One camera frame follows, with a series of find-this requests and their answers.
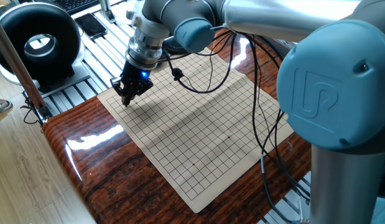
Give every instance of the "cable connector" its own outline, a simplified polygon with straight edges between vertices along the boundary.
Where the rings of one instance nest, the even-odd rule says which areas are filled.
[[[179,68],[172,69],[172,75],[174,76],[174,81],[179,81],[184,76]]]

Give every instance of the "smartphone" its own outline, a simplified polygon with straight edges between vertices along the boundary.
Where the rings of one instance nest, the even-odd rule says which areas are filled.
[[[91,40],[108,33],[105,27],[91,13],[76,18],[75,21]]]

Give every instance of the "blue joint cover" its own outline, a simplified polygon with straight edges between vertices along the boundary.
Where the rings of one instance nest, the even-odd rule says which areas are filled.
[[[197,53],[207,47],[215,36],[207,19],[194,17],[182,21],[174,30],[177,42],[188,52]]]
[[[369,141],[385,127],[385,35],[358,20],[319,28],[287,54],[277,95],[308,142],[342,150]]]

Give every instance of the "wooden table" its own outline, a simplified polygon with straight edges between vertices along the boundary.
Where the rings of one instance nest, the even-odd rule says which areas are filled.
[[[262,50],[256,53],[261,88],[276,98],[277,68]],[[228,61],[230,45],[219,55]],[[246,39],[236,39],[234,55],[246,56],[235,69],[253,80]],[[49,119],[43,130],[97,223],[257,223],[271,209],[258,163],[204,210],[193,213],[97,97]],[[279,146],[284,167],[296,180],[310,169],[310,147],[295,133]],[[264,162],[276,203],[292,186],[268,158]]]

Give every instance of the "wooden floor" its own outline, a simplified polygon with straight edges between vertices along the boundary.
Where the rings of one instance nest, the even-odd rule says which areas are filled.
[[[0,74],[0,98],[14,107],[0,114],[0,224],[95,223],[68,183],[38,124],[25,124],[20,86]],[[35,121],[34,114],[27,121]]]

